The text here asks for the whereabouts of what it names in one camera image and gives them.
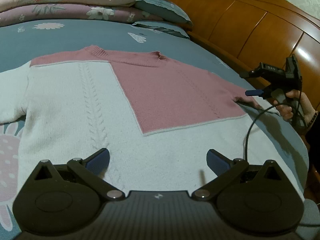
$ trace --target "sweater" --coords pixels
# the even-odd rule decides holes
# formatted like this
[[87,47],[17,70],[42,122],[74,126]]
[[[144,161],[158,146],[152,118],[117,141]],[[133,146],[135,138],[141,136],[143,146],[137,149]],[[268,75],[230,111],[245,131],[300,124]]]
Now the sweater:
[[[19,145],[18,191],[42,159],[63,164],[105,147],[103,179],[130,190],[188,190],[217,176],[209,149],[243,157],[252,119],[236,103],[259,106],[245,90],[160,52],[89,46],[35,58],[0,73],[0,123],[26,115]],[[303,199],[295,176],[255,125],[248,161],[276,160]]]

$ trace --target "bracelet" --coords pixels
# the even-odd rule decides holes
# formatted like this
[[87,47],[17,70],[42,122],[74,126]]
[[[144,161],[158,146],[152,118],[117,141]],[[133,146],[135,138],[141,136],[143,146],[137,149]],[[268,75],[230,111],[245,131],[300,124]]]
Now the bracelet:
[[309,122],[307,129],[309,129],[309,127],[313,124],[313,122],[315,121],[316,117],[318,116],[318,111],[316,110],[313,118],[311,119],[311,121]]

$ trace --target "gray pillow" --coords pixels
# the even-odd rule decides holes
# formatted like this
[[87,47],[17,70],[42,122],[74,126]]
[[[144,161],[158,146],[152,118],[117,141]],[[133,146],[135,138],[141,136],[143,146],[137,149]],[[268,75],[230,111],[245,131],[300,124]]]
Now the gray pillow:
[[136,0],[135,8],[157,15],[172,23],[187,23],[192,26],[189,16],[176,4],[168,0]]
[[157,21],[138,21],[132,24],[133,26],[161,31],[180,38],[190,39],[188,34],[179,26],[169,22]]

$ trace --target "white knit fabric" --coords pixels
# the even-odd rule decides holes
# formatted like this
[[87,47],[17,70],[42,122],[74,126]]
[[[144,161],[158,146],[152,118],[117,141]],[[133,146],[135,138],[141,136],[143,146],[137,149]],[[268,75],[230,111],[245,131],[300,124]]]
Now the white knit fabric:
[[[222,120],[143,136],[130,103],[107,61],[25,65],[0,73],[0,123],[26,114],[19,147],[18,191],[42,159],[53,164],[110,151],[105,181],[123,190],[188,190],[216,175],[207,167],[213,148],[229,159],[243,157],[251,118]],[[272,142],[255,125],[251,164],[276,160],[300,197],[298,183]]]

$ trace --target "black cable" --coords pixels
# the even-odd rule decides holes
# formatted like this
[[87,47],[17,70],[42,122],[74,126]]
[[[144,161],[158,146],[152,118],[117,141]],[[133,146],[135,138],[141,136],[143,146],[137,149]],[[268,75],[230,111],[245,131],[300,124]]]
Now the black cable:
[[304,223],[301,223],[301,224],[299,224],[299,226],[300,227],[306,227],[306,228],[317,228],[317,227],[320,227],[320,224],[315,224],[315,225],[313,225],[313,224],[304,224]]
[[297,106],[297,110],[296,111],[299,111],[299,106],[300,106],[300,100],[301,100],[301,94],[302,94],[302,88],[300,89],[300,95],[299,95],[299,99],[298,99],[298,106]]
[[304,120],[302,114],[301,114],[299,111],[297,111],[297,109],[296,109],[294,106],[292,106],[292,105],[290,105],[290,104],[287,104],[287,103],[281,103],[281,104],[277,104],[277,105],[274,105],[274,106],[270,106],[269,108],[263,110],[261,113],[258,114],[258,116],[254,119],[254,121],[252,122],[252,124],[251,124],[251,126],[250,126],[250,128],[249,128],[249,130],[248,130],[247,136],[246,136],[246,138],[245,138],[245,146],[244,146],[244,159],[245,159],[246,161],[248,161],[248,140],[249,140],[249,135],[250,135],[250,132],[251,132],[251,129],[252,129],[253,125],[254,125],[255,122],[260,118],[260,116],[262,116],[265,112],[269,111],[270,109],[272,109],[272,108],[274,108],[274,107],[276,107],[276,106],[281,106],[281,105],[286,105],[286,106],[291,106],[291,107],[293,107],[293,108],[296,110],[296,113],[298,113],[298,114],[300,115],[300,117],[301,117],[301,119],[302,119],[302,121],[303,121],[304,127],[307,128],[306,121]]

